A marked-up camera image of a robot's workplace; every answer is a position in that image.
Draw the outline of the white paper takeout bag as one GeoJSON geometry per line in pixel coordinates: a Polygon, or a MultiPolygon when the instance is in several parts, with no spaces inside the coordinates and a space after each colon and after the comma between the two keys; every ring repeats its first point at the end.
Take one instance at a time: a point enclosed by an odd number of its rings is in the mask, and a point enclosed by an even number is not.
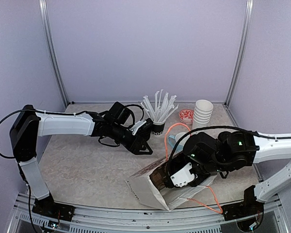
{"type": "Polygon", "coordinates": [[[167,169],[168,163],[178,157],[180,150],[177,143],[175,143],[172,145],[172,148],[175,149],[175,154],[169,155],[167,138],[169,132],[177,125],[184,126],[183,123],[176,123],[169,127],[164,136],[165,157],[126,178],[127,186],[142,205],[155,209],[171,211],[187,201],[193,201],[216,213],[222,214],[223,209],[210,187],[210,184],[217,177],[216,175],[210,175],[197,186],[191,187],[189,185],[190,182],[195,182],[198,178],[201,178],[201,175],[193,175],[190,172],[190,169],[193,168],[192,163],[185,163],[184,166],[180,167],[180,170],[169,174],[169,169],[167,169]],[[193,198],[194,195],[205,188],[211,191],[219,210],[215,210],[193,198]]]}

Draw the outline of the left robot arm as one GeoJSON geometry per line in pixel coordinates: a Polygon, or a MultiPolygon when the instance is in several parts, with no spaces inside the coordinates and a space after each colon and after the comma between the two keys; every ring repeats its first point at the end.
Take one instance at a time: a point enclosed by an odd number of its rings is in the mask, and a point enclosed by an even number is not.
{"type": "Polygon", "coordinates": [[[142,119],[125,126],[125,121],[133,116],[133,112],[129,105],[118,102],[101,113],[52,113],[26,105],[16,111],[16,115],[10,130],[11,159],[18,164],[20,174],[33,189],[38,206],[46,215],[53,216],[58,212],[58,204],[53,200],[95,207],[141,208],[123,185],[112,186],[109,182],[103,182],[97,186],[94,175],[85,175],[84,164],[73,163],[70,157],[63,159],[68,165],[68,178],[65,178],[64,172],[56,171],[48,173],[48,181],[45,182],[36,158],[36,144],[40,137],[62,137],[67,140],[73,155],[77,158],[84,156],[89,161],[94,173],[119,178],[109,166],[94,165],[94,159],[114,159],[121,148],[135,155],[150,155],[152,150],[148,139],[151,120],[142,119]]]}

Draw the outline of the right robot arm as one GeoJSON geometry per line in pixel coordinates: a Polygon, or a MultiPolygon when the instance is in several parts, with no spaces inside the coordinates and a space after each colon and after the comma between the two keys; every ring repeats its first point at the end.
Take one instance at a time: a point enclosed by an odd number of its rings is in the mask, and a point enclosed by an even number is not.
{"type": "Polygon", "coordinates": [[[168,188],[197,186],[211,175],[228,173],[246,166],[271,160],[288,159],[289,162],[267,180],[244,191],[239,212],[247,216],[274,194],[291,184],[291,133],[264,134],[238,127],[221,126],[223,132],[213,138],[204,131],[211,126],[187,132],[175,145],[187,138],[183,149],[176,147],[167,158],[164,184],[168,188]]]}

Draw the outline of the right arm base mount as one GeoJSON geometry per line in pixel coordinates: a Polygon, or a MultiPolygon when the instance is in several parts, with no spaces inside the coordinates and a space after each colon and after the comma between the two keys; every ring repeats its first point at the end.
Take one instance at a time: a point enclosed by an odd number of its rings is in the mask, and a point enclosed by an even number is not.
{"type": "Polygon", "coordinates": [[[254,193],[255,186],[245,189],[243,201],[222,206],[225,221],[255,215],[264,211],[264,203],[257,201],[254,193]]]}

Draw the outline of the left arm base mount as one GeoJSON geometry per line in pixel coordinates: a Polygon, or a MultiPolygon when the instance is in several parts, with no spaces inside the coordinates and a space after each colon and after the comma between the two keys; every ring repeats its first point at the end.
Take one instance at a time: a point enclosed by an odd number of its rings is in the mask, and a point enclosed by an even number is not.
{"type": "Polygon", "coordinates": [[[72,205],[55,202],[53,196],[50,194],[48,197],[40,200],[35,198],[32,211],[35,214],[40,214],[42,216],[71,222],[75,207],[72,205]]]}

